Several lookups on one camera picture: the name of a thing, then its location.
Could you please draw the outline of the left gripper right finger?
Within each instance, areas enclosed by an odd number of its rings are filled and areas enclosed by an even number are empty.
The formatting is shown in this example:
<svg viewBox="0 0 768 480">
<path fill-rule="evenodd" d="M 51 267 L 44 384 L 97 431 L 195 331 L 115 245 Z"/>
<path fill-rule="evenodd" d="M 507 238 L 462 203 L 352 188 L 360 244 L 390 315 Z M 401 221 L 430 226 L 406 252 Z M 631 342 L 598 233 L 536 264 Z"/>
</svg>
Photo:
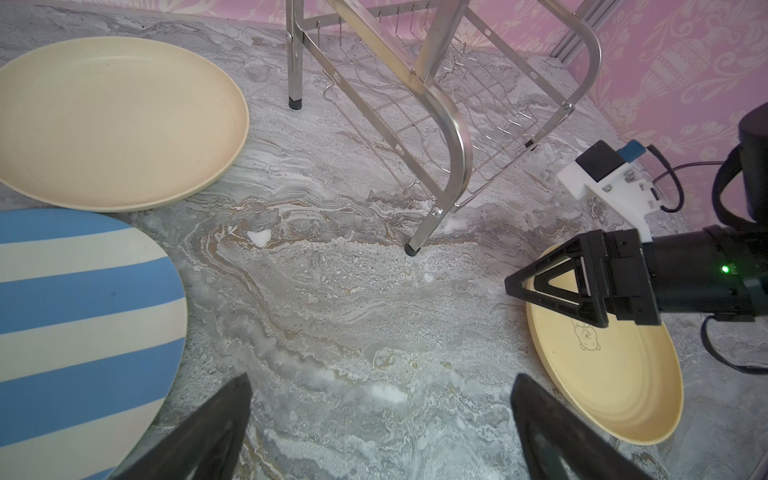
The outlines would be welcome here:
<svg viewBox="0 0 768 480">
<path fill-rule="evenodd" d="M 532 479 L 647 479 L 527 374 L 516 376 L 511 409 Z"/>
</svg>

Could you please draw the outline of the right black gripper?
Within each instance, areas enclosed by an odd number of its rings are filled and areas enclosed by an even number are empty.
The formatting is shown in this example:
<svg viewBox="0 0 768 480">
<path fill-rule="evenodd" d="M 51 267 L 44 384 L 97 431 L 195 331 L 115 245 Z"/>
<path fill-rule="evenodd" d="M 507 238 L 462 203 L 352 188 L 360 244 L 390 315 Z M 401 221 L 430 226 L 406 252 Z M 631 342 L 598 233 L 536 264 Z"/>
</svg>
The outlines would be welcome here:
<svg viewBox="0 0 768 480">
<path fill-rule="evenodd" d="M 608 311 L 636 325 L 661 324 L 635 229 L 579 234 L 508 276 L 504 288 L 526 304 L 533 328 L 606 328 Z"/>
</svg>

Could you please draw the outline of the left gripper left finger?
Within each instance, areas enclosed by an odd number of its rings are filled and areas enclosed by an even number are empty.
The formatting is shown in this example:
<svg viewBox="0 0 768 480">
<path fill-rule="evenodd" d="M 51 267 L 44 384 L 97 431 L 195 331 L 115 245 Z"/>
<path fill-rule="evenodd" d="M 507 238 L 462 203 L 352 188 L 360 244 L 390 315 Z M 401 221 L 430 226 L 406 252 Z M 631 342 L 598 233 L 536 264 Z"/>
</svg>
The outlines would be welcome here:
<svg viewBox="0 0 768 480">
<path fill-rule="evenodd" d="M 119 479 L 231 479 L 250 419 L 252 387 L 242 373 L 221 387 Z"/>
</svg>

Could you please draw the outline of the yellow plate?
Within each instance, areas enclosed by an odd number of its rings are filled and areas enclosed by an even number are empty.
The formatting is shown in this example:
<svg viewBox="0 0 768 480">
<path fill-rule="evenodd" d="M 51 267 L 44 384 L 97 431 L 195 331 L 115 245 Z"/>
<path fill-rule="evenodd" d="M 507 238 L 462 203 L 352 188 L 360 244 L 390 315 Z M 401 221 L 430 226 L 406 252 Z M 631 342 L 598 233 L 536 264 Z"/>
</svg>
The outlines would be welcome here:
<svg viewBox="0 0 768 480">
<path fill-rule="evenodd" d="M 608 316 L 602 329 L 528 303 L 536 353 L 565 399 L 605 432 L 658 444 L 677 428 L 684 405 L 680 362 L 664 325 Z"/>
</svg>

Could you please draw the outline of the chrome wire dish rack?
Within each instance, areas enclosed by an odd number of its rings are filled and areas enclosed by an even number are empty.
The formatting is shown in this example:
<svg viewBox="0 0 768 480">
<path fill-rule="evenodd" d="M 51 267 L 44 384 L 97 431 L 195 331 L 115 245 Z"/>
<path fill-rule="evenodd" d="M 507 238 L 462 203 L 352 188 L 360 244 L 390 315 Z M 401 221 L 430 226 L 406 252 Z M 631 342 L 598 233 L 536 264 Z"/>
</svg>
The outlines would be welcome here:
<svg viewBox="0 0 768 480">
<path fill-rule="evenodd" d="M 431 202 L 405 243 L 410 256 L 574 112 L 602 63 L 587 30 L 587 76 L 561 90 L 466 1 L 334 1 L 314 17 L 289 1 L 285 24 L 290 107 L 302 106 L 310 55 L 328 81 L 325 101 L 402 190 Z"/>
</svg>

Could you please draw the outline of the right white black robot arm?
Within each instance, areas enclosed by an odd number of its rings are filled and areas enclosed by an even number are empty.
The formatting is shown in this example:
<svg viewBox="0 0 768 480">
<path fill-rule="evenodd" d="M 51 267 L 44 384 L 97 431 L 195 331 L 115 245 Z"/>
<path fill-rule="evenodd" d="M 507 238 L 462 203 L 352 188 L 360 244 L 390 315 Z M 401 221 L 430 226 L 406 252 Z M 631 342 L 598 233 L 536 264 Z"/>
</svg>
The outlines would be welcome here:
<svg viewBox="0 0 768 480">
<path fill-rule="evenodd" d="M 767 107 L 738 124 L 712 187 L 718 224 L 643 242 L 635 229 L 583 233 L 508 276 L 508 295 L 597 328 L 655 326 L 663 313 L 752 321 L 767 313 Z"/>
</svg>

